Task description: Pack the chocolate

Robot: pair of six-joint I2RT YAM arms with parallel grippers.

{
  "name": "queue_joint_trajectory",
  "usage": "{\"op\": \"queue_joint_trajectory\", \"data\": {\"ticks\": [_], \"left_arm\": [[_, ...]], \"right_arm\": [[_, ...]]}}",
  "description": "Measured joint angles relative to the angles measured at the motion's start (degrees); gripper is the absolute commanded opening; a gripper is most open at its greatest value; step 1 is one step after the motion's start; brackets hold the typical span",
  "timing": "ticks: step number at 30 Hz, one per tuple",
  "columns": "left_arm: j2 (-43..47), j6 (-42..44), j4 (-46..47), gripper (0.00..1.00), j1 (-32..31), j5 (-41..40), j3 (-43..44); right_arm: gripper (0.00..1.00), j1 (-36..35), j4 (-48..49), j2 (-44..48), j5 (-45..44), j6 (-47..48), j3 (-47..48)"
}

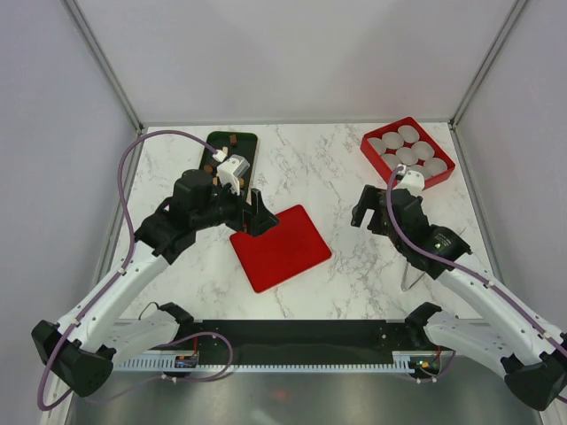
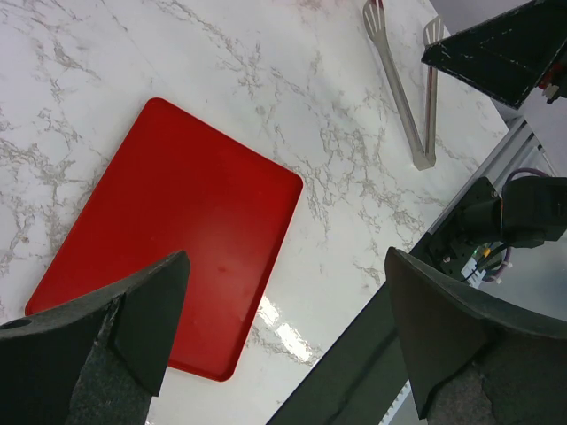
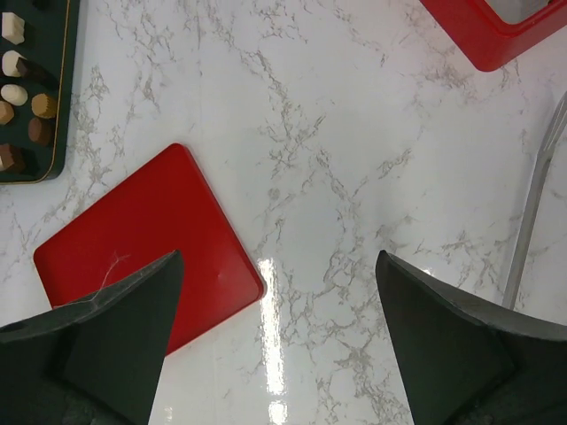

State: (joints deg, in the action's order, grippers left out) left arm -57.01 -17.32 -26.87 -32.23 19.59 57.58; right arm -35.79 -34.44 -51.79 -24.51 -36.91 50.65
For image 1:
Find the dark green tray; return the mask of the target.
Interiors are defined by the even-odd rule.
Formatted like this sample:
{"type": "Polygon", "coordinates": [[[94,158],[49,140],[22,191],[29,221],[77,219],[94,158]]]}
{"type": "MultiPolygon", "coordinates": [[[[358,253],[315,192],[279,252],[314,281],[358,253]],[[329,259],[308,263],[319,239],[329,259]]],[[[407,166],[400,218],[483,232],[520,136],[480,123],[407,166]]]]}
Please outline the dark green tray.
{"type": "Polygon", "coordinates": [[[256,154],[258,150],[259,138],[254,133],[242,133],[234,131],[213,131],[210,133],[206,142],[218,151],[222,151],[222,147],[227,146],[229,153],[227,158],[232,155],[239,155],[248,160],[250,167],[241,180],[241,197],[247,198],[251,186],[252,171],[255,164],[256,154]],[[237,145],[232,146],[229,142],[229,136],[237,136],[237,145]]]}

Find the metal tongs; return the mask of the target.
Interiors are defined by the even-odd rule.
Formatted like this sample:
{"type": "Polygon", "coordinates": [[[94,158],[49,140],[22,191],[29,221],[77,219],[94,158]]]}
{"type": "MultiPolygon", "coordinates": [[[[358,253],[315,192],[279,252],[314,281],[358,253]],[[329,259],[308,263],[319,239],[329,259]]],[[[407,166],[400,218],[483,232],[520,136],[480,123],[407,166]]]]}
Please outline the metal tongs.
{"type": "MultiPolygon", "coordinates": [[[[432,225],[429,230],[419,231],[408,238],[423,251],[455,262],[463,253],[470,253],[470,246],[462,239],[463,231],[464,229],[453,231],[447,227],[432,225]]],[[[435,279],[443,271],[453,269],[436,259],[424,257],[411,248],[404,251],[403,257],[405,265],[400,284],[402,291],[410,290],[425,277],[435,279]]]]}

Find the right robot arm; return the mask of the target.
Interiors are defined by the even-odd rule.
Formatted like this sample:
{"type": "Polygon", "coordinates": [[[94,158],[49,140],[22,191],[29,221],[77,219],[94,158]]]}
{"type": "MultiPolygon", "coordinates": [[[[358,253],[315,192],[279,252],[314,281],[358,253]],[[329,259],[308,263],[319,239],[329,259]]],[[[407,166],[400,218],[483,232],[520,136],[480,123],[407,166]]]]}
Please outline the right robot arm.
{"type": "Polygon", "coordinates": [[[405,327],[408,344],[419,350],[440,345],[477,362],[534,410],[565,402],[565,332],[491,275],[453,230],[431,224],[422,201],[407,189],[367,185],[353,208],[351,224],[359,227],[366,211],[372,211],[372,234],[387,237],[412,267],[465,300],[485,323],[470,325],[435,308],[428,318],[405,327]]]}

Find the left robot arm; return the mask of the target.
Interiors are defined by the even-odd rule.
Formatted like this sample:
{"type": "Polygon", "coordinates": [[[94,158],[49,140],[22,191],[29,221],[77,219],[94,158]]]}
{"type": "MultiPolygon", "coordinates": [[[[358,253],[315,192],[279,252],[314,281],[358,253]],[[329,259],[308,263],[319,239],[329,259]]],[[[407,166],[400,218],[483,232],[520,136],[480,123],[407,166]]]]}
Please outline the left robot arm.
{"type": "Polygon", "coordinates": [[[261,236],[279,223],[257,189],[245,200],[202,170],[188,170],[173,193],[143,220],[130,245],[91,292],[56,322],[40,321],[32,339],[47,374],[86,398],[118,365],[154,348],[184,349],[194,337],[192,317],[174,303],[143,320],[116,326],[126,308],[156,277],[196,242],[198,231],[226,226],[261,236]]]}

